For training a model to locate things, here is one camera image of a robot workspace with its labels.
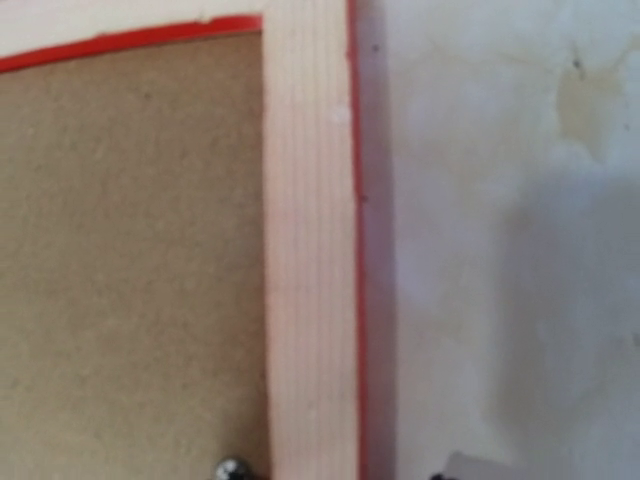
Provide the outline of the red wooden picture frame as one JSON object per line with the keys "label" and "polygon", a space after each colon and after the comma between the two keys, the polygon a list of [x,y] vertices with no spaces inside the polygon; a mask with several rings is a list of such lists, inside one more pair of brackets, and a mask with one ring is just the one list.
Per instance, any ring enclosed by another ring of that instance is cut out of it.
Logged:
{"label": "red wooden picture frame", "polygon": [[5,1],[1,68],[209,34],[263,37],[268,411],[275,479],[366,475],[356,5]]}

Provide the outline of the brown cardboard backing board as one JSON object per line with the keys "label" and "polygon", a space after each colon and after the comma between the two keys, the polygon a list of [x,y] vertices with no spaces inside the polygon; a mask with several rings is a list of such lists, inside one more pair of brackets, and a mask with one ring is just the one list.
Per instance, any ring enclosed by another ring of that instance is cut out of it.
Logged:
{"label": "brown cardboard backing board", "polygon": [[270,469],[262,40],[1,77],[1,475]]}

